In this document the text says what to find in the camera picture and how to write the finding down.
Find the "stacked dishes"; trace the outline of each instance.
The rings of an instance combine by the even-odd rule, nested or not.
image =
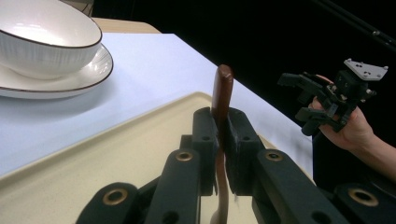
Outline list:
[[[109,77],[111,54],[88,16],[58,0],[0,1],[0,95],[52,99]]]

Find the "wooden surface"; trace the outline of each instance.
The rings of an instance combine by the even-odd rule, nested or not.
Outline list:
[[[119,21],[92,18],[104,33],[160,34],[153,26],[140,21]]]

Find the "white bowl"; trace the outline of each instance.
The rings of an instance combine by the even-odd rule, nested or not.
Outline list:
[[[0,64],[27,77],[67,76],[101,47],[102,31],[59,0],[0,1]]]

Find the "wooden stick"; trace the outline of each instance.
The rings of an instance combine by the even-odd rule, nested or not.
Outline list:
[[[216,178],[218,183],[219,206],[211,219],[212,224],[225,224],[228,217],[228,182],[224,160],[225,125],[233,91],[233,71],[224,64],[218,67],[212,96],[211,113],[218,127],[219,151],[216,156]]]

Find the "black mechanical device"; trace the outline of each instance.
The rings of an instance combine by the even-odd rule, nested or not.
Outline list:
[[[192,134],[181,136],[158,178],[140,189],[122,182],[99,189],[77,224],[200,223],[201,197],[215,193],[217,131],[210,107],[197,110]],[[258,223],[396,220],[395,200],[372,186],[345,183],[322,191],[286,153],[266,148],[241,110],[230,108],[224,144],[230,188],[252,197]]]
[[[347,124],[352,111],[358,103],[376,95],[368,88],[369,81],[379,81],[388,71],[388,67],[379,67],[367,63],[344,61],[349,70],[338,72],[334,83],[316,75],[303,73],[294,75],[284,73],[277,84],[303,89],[298,101],[304,105],[310,103],[314,96],[323,105],[324,110],[302,107],[296,114],[297,120],[305,122],[302,132],[310,136],[321,124],[330,124],[339,132]]]

